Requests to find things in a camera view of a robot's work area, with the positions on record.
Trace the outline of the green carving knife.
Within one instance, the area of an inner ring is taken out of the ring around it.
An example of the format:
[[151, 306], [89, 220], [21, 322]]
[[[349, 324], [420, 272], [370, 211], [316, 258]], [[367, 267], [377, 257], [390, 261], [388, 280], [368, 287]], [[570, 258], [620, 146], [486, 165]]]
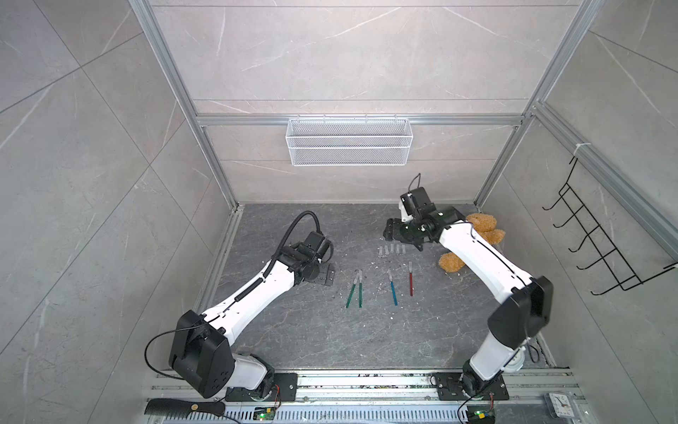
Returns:
[[363, 307], [363, 271], [358, 271], [358, 307]]
[[353, 282], [352, 282], [352, 285], [351, 285], [351, 289], [350, 289], [348, 298], [347, 298], [347, 300], [346, 300], [345, 308], [349, 308], [349, 307], [350, 307], [352, 298], [353, 298], [353, 296], [354, 296], [356, 287], [357, 287], [357, 285], [358, 285], [358, 282], [359, 282], [359, 272], [356, 273], [356, 275], [355, 275], [355, 277], [354, 277], [354, 279], [353, 279]]

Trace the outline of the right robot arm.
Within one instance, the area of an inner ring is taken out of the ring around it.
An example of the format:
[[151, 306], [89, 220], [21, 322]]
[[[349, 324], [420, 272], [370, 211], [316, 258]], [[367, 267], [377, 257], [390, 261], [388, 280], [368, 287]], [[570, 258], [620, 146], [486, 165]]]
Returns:
[[466, 397], [480, 396], [501, 373], [521, 369], [527, 345], [550, 321], [554, 286], [546, 277], [532, 277], [511, 263], [454, 208], [406, 222], [390, 218], [383, 237], [419, 251], [425, 243], [440, 244], [458, 256], [499, 303], [487, 319], [485, 340], [464, 363], [460, 384]]

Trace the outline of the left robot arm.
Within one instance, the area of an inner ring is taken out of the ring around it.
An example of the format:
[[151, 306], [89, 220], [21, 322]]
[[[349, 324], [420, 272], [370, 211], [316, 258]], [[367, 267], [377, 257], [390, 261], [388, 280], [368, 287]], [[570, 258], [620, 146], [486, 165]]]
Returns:
[[[301, 212], [270, 260], [247, 283], [201, 313], [185, 312], [174, 330], [152, 337], [143, 353], [146, 366], [159, 376], [189, 383], [204, 399], [224, 388], [246, 390], [254, 399], [266, 399], [275, 385], [275, 369], [256, 355], [233, 353], [231, 346], [274, 300], [319, 277], [324, 257], [333, 252], [319, 217], [312, 210]], [[168, 360], [173, 376], [153, 366], [148, 356], [151, 344], [166, 335], [173, 336]]]

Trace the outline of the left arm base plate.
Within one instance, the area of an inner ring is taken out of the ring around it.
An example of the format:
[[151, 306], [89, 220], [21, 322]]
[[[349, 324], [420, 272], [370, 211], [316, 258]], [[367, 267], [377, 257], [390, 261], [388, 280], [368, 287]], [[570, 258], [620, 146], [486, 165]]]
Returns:
[[226, 392], [227, 402], [293, 402], [298, 391], [297, 373], [275, 373], [265, 380], [260, 389], [229, 389]]

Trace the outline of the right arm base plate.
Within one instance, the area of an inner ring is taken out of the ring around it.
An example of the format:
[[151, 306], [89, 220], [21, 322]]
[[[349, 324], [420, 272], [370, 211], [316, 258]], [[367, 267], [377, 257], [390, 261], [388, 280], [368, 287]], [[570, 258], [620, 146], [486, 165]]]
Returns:
[[510, 399], [501, 371], [489, 381], [481, 380], [473, 372], [434, 373], [431, 374], [429, 382], [442, 401]]

